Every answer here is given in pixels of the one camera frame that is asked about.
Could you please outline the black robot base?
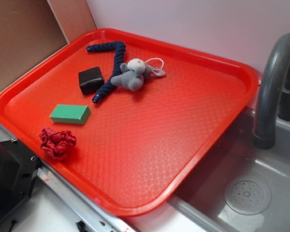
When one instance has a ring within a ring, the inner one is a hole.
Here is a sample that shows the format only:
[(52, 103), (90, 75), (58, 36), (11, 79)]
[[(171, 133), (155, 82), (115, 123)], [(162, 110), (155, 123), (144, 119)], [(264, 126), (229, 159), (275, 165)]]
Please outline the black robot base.
[(0, 142), (0, 224), (30, 199), (40, 163), (20, 140)]

